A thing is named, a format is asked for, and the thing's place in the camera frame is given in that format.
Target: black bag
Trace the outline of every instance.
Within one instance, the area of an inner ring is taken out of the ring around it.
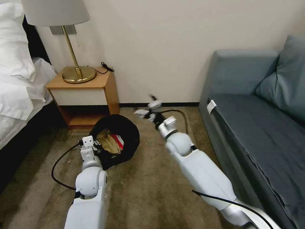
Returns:
[[[121,136],[124,147],[120,154],[112,154],[105,150],[102,145],[96,143],[97,135],[104,129],[108,129],[111,134]],[[89,135],[92,135],[95,141],[94,147],[97,148],[95,155],[101,160],[103,170],[131,159],[140,143],[140,134],[136,125],[119,114],[101,118],[94,125]]]

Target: sofa seat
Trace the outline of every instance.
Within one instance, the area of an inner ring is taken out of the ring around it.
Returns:
[[[255,95],[213,94],[209,100],[255,192],[267,203],[277,200],[264,209],[282,225],[289,220],[287,228],[305,228],[305,128]]]

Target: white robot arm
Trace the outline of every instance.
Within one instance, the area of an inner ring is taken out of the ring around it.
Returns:
[[[208,155],[195,147],[187,134],[177,132],[176,119],[173,116],[165,119],[158,112],[161,102],[155,97],[153,99],[155,101],[148,104],[148,109],[137,110],[135,114],[155,123],[156,128],[166,140],[166,148],[195,188],[194,192],[199,194],[205,202],[216,207],[224,218],[234,225],[245,225],[247,228],[257,229],[280,229],[264,211],[248,206],[237,199],[229,178]]]
[[[135,114],[149,119],[156,125],[166,140],[166,148],[195,188],[194,192],[208,204],[216,207],[224,218],[234,225],[246,226],[247,229],[280,229],[265,212],[247,206],[237,199],[227,176],[204,152],[195,147],[187,134],[177,132],[176,119],[173,116],[165,119],[157,111],[160,106],[161,102],[155,99],[148,105],[148,109],[137,110]],[[65,229],[105,227],[104,198],[107,173],[102,169],[98,157],[94,156],[92,136],[83,138],[83,143],[82,172],[76,179],[76,195],[68,211]]]

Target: brass lamp base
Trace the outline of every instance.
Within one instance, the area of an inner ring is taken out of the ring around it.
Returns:
[[[68,68],[66,71],[64,71],[63,80],[67,83],[84,83],[95,78],[96,70],[94,68],[86,66],[81,66],[79,68],[79,73],[77,73],[77,69],[75,67]]]

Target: bed frame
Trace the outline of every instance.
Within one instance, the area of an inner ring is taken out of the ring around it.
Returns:
[[[50,63],[36,28],[29,25],[26,18],[24,18],[23,21],[23,28],[29,41],[31,57],[40,57]],[[12,179],[28,152],[36,144],[39,136],[51,125],[64,126],[64,121],[53,102],[44,106],[31,120],[29,120],[27,125],[20,132],[0,150],[1,162],[10,164],[5,167],[0,166],[0,193]]]

